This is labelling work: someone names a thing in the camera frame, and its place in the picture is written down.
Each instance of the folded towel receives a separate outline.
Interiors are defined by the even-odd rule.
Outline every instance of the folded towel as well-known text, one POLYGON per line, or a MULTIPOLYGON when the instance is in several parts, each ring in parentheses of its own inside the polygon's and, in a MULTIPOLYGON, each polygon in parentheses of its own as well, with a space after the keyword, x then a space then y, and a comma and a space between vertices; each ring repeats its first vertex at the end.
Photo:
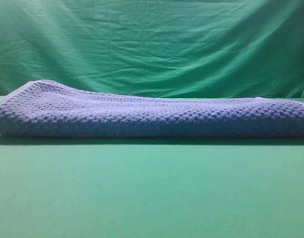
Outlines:
POLYGON ((63 137, 304 136, 304 104, 263 98, 170 100, 32 81, 0 103, 0 134, 63 137))

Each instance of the textured towel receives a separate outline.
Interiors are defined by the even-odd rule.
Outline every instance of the textured towel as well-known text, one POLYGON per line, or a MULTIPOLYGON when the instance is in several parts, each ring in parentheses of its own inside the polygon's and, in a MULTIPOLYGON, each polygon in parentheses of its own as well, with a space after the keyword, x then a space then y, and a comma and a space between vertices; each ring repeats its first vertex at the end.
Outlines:
POLYGON ((304 104, 263 98, 167 100, 40 80, 0 103, 0 134, 99 137, 304 136, 304 104))

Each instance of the towel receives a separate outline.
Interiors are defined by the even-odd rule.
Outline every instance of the towel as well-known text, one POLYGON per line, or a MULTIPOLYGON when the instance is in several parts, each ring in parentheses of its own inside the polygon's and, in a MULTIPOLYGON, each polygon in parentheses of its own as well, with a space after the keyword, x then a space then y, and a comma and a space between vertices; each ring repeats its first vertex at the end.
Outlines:
POLYGON ((0 102, 0 135, 296 137, 304 136, 304 104, 264 98, 145 98, 38 80, 0 102))

